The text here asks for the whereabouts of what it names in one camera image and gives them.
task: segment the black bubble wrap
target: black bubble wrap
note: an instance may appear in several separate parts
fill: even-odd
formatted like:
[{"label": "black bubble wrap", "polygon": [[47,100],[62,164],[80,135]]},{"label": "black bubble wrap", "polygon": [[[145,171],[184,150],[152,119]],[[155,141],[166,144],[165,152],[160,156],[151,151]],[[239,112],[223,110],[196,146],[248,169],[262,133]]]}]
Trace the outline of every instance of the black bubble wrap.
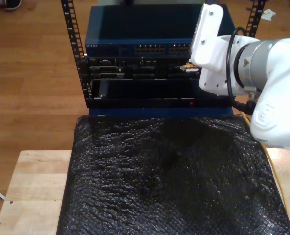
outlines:
[{"label": "black bubble wrap", "polygon": [[290,235],[241,117],[79,118],[58,235]]}]

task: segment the robotic arm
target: robotic arm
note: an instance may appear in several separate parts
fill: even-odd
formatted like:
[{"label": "robotic arm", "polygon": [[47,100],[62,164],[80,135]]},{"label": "robotic arm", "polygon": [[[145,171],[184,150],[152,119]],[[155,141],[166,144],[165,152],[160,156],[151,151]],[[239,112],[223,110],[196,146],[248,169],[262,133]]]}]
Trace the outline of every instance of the robotic arm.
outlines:
[{"label": "robotic arm", "polygon": [[252,114],[254,138],[290,149],[290,38],[260,41],[236,32],[217,36],[222,16],[220,6],[204,4],[197,22],[190,61],[202,67],[200,88],[232,99],[249,94],[247,105],[234,99],[233,104]]}]

